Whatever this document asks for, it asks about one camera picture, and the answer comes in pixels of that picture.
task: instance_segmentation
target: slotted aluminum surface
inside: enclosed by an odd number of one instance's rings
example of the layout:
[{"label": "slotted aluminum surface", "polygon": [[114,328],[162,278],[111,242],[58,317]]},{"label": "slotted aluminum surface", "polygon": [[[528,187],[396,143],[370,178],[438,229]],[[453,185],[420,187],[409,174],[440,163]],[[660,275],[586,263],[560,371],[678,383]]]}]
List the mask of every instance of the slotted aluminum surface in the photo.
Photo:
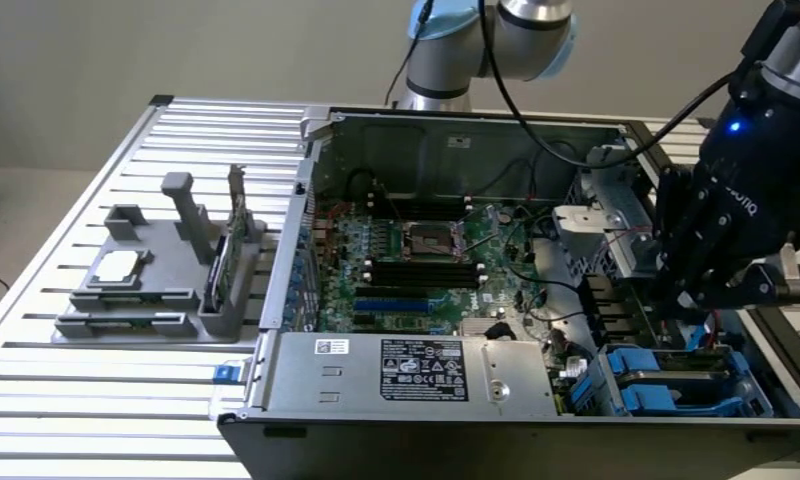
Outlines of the slotted aluminum surface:
[{"label": "slotted aluminum surface", "polygon": [[[302,109],[175,99],[145,111],[0,304],[0,478],[247,478],[207,419],[210,376],[217,364],[251,353],[273,242],[302,158]],[[660,119],[640,120],[652,131],[661,127]],[[696,161],[702,135],[690,121],[673,131],[662,143],[673,161]],[[106,208],[135,203],[147,218],[174,218],[159,182],[166,172],[189,171],[195,202],[223,219],[230,163],[246,166],[247,207],[271,230],[241,341],[105,350],[51,345],[53,317],[106,238]],[[800,308],[788,316],[800,330]],[[242,387],[223,389],[233,396]],[[800,468],[776,465],[741,478],[796,480]]]}]

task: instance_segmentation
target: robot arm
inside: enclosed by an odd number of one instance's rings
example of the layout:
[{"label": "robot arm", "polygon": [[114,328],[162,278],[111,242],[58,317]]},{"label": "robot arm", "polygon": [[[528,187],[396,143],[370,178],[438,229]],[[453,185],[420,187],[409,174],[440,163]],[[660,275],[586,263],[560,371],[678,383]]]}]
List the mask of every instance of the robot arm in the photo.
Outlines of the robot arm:
[{"label": "robot arm", "polygon": [[661,310],[800,303],[800,0],[771,4],[741,53],[698,163],[658,180]]},{"label": "robot arm", "polygon": [[[477,0],[418,0],[409,37],[418,38],[397,108],[466,111],[473,77],[490,76],[477,19]],[[533,80],[556,74],[572,49],[576,27],[570,0],[500,0],[486,18],[504,78]]]}]

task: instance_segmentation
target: gray floor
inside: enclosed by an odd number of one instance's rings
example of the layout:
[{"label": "gray floor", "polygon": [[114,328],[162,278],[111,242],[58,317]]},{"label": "gray floor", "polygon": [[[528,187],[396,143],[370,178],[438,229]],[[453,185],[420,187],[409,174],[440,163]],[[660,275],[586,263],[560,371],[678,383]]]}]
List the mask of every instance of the gray floor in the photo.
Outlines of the gray floor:
[{"label": "gray floor", "polygon": [[[94,172],[0,168],[0,276],[18,277]],[[5,293],[0,286],[0,297]]]}]

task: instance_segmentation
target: white wall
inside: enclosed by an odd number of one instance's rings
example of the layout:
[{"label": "white wall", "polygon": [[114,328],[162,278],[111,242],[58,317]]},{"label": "white wall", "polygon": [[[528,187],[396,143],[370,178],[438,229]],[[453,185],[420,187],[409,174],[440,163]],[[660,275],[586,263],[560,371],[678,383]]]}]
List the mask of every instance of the white wall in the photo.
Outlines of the white wall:
[{"label": "white wall", "polygon": [[[733,67],[767,2],[574,3],[572,61],[556,79],[512,84],[520,107],[664,116]],[[97,169],[154,93],[378,103],[409,5],[0,0],[0,165]],[[472,93],[502,107],[489,82]]]}]

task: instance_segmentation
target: power supply label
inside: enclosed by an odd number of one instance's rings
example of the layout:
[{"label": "power supply label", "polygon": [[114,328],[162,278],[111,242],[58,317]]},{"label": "power supply label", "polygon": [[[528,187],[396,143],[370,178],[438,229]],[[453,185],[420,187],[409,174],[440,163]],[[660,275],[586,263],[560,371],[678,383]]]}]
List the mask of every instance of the power supply label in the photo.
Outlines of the power supply label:
[{"label": "power supply label", "polygon": [[385,400],[466,402],[462,342],[384,339],[380,390]]}]

